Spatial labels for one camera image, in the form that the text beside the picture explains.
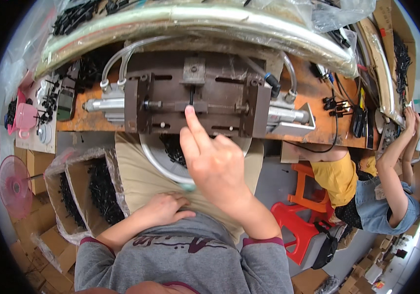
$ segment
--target pink fan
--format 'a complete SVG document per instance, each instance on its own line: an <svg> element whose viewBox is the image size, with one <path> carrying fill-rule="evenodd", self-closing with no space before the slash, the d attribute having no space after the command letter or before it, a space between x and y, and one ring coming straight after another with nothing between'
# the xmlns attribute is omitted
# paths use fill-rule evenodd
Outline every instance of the pink fan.
<svg viewBox="0 0 420 294"><path fill-rule="evenodd" d="M12 217L24 218L32 206L31 180L41 177L29 175L22 160L14 155L7 156L0 166L0 194L4 206Z"/></svg>

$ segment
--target lap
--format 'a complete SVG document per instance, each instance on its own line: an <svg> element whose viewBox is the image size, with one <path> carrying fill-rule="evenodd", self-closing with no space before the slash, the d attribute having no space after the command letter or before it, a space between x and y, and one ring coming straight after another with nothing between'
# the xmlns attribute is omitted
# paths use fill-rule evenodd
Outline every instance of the lap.
<svg viewBox="0 0 420 294"><path fill-rule="evenodd" d="M210 203L198 189L192 192L185 191L176 182L161 174L145 156L138 135L116 133L115 151L125 201L131 213L148 203L149 199L157 193L181 192L191 203L188 209L200 211L220 221L237 243L239 236L243 233L241 225ZM244 158L245 181L252 193L255 192L263 157L262 141L253 139L248 154Z"/></svg>

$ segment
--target metal block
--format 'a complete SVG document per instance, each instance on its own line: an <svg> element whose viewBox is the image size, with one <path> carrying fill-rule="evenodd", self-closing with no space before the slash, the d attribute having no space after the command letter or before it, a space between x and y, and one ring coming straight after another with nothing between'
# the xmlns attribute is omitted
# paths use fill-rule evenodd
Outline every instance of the metal block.
<svg viewBox="0 0 420 294"><path fill-rule="evenodd" d="M184 85L204 85L205 84L205 58L187 57L183 64Z"/></svg>

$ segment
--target plastic bag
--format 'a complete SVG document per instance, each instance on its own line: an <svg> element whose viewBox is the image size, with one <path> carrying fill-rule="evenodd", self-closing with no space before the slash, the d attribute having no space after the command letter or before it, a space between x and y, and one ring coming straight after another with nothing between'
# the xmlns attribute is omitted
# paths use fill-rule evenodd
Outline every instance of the plastic bag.
<svg viewBox="0 0 420 294"><path fill-rule="evenodd" d="M38 0L31 7L11 38L0 66L0 86L9 104L27 71L37 66L40 53L53 31L59 12L69 0Z"/></svg>
<svg viewBox="0 0 420 294"><path fill-rule="evenodd" d="M335 0L333 2L338 7L331 6L323 0L313 0L313 31L330 32L356 23L369 16L376 7L376 0Z"/></svg>
<svg viewBox="0 0 420 294"><path fill-rule="evenodd" d="M312 28L312 9L310 0L252 0L249 8L261 9L296 23Z"/></svg>

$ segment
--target red plastic stool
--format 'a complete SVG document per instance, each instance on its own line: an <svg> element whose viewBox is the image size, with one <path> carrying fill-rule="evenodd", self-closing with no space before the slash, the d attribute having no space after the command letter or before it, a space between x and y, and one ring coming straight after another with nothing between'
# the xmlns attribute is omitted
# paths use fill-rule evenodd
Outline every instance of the red plastic stool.
<svg viewBox="0 0 420 294"><path fill-rule="evenodd" d="M314 178L314 173L311 165L309 163L295 163L292 164L292 169L298 172L298 180L296 182L296 192L295 195L288 195L289 202L293 202L304 206L306 208L318 211L318 212L327 212L326 203L329 202L329 195L325 189L317 190L313 194L313 198L321 198L320 202L312 201L306 198L303 198L304 194L304 183L307 176Z"/></svg>
<svg viewBox="0 0 420 294"><path fill-rule="evenodd" d="M298 265L301 265L311 239L319 234L313 222L324 220L331 226L334 226L333 223L329 222L329 218L334 210L331 208L330 202L326 206L330 208L328 213L312 211L309 222L305 222L301 217L296 215L297 212L307 209L301 205L285 205L282 202L277 202L271 208L271 212L277 220L279 227L282 228L285 226L296 238L295 241L285 243L284 246L286 249L289 246L295 245L293 252L287 250L287 256Z"/></svg>

